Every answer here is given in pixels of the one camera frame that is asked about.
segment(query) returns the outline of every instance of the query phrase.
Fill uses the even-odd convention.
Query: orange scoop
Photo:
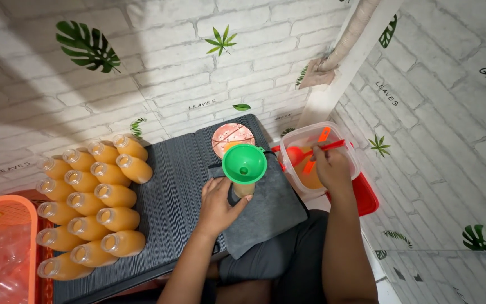
[[[330,144],[327,144],[325,146],[322,146],[321,149],[322,151],[327,151],[330,149],[335,149],[335,148],[340,148],[346,144],[346,140],[340,140],[336,141]],[[303,150],[299,147],[289,147],[286,149],[286,153],[288,154],[288,158],[290,159],[290,162],[292,163],[292,166],[297,166],[299,163],[301,163],[305,157],[309,155],[313,155],[313,151],[308,151],[307,153],[303,153]]]

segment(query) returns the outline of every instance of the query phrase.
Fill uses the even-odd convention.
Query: pink coaster
[[[239,123],[227,123],[220,126],[211,138],[213,152],[221,159],[226,153],[226,150],[239,143],[254,144],[254,135],[252,135],[252,132]]]

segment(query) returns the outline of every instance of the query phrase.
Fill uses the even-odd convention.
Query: brick wallpaper
[[[486,0],[405,0],[397,16],[331,113],[380,199],[362,227],[404,304],[486,303],[486,252],[463,237],[484,225],[486,240]]]
[[[309,89],[294,84],[324,54],[350,4],[327,0],[0,0],[0,194],[42,177],[38,155],[110,140],[140,126],[156,143],[242,114],[271,141],[295,127]],[[71,62],[56,23],[97,28],[121,65],[110,73]],[[206,54],[229,26],[237,42]],[[232,105],[246,103],[246,112]]]

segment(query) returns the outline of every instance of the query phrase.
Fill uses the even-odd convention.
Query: person's right hand
[[[342,194],[345,191],[353,193],[348,158],[337,149],[322,151],[319,148],[328,143],[319,142],[313,145],[314,155],[310,160],[316,162],[318,178],[332,195]]]

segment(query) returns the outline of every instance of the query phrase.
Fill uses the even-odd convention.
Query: grey towel
[[[256,183],[253,199],[224,231],[226,247],[239,259],[252,246],[273,238],[307,219],[307,211],[284,176],[276,156],[266,154],[266,174]],[[225,176],[222,167],[210,168],[209,178]],[[228,202],[239,201],[230,189]]]

